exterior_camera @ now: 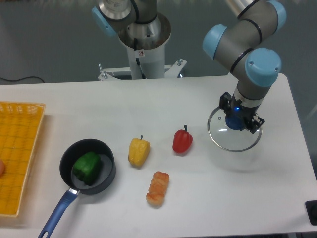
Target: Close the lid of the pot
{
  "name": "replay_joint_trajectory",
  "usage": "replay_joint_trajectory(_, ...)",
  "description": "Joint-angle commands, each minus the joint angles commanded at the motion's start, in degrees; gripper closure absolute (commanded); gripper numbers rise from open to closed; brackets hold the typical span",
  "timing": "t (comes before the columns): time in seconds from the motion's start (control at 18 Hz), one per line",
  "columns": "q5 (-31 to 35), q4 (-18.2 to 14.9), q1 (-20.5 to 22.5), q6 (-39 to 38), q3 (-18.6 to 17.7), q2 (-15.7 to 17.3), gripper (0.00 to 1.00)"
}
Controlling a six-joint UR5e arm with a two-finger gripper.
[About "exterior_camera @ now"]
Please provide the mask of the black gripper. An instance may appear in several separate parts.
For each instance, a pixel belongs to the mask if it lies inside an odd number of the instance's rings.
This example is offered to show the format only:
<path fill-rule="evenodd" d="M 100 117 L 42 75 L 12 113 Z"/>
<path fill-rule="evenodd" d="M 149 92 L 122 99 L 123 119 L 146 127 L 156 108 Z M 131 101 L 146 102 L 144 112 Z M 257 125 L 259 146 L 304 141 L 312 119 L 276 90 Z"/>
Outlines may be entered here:
<path fill-rule="evenodd" d="M 255 113 L 259 106 L 246 107 L 243 106 L 243 102 L 238 102 L 240 99 L 236 99 L 235 94 L 232 98 L 228 92 L 224 92 L 219 99 L 219 108 L 222 109 L 225 114 L 226 125 L 232 130 L 248 130 L 254 134 L 265 123 L 265 120 L 259 116 L 255 116 Z"/>

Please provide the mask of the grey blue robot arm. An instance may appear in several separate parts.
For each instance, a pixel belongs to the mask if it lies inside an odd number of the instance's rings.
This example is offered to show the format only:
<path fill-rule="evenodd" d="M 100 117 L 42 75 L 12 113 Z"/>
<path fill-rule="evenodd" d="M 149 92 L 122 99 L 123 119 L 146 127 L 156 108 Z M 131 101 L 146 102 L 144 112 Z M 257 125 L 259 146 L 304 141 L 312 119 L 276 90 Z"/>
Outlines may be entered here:
<path fill-rule="evenodd" d="M 285 23 L 284 6 L 275 0 L 229 0 L 238 23 L 214 26 L 204 37 L 203 50 L 219 62 L 238 84 L 233 95 L 224 93 L 219 107 L 232 130 L 255 133 L 264 124 L 256 112 L 281 70 L 279 55 L 259 44 Z M 167 18 L 154 0 L 101 0 L 92 9 L 99 28 L 118 36 L 128 51 L 134 79 L 163 78 L 165 44 L 171 35 Z"/>

